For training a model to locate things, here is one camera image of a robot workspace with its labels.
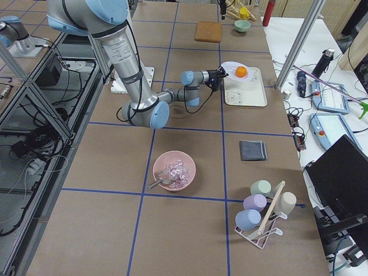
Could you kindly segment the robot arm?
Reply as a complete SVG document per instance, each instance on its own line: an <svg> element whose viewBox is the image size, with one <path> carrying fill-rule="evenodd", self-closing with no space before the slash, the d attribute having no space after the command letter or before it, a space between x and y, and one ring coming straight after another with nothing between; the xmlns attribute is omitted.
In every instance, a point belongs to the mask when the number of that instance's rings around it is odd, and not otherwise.
<svg viewBox="0 0 368 276"><path fill-rule="evenodd" d="M29 38L29 33L17 16L4 16L1 18L1 44L9 48L16 41Z"/></svg>
<svg viewBox="0 0 368 276"><path fill-rule="evenodd" d="M223 67L185 71L182 89L154 93L144 76L136 40L127 35L132 30L127 1L48 1L47 7L50 27L71 35L92 36L102 44L131 98L121 109L123 120L131 125L163 128L170 116L170 103L198 106L200 85L217 91L228 75Z"/></svg>

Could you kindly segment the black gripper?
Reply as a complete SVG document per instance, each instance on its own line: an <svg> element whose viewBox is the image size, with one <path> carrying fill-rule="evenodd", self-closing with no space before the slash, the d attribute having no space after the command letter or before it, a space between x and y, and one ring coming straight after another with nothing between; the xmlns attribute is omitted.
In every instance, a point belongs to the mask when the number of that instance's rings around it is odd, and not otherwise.
<svg viewBox="0 0 368 276"><path fill-rule="evenodd" d="M206 86L212 91L217 91L221 85L222 79L228 76L226 70L219 66L216 70L207 70L208 80Z"/></svg>

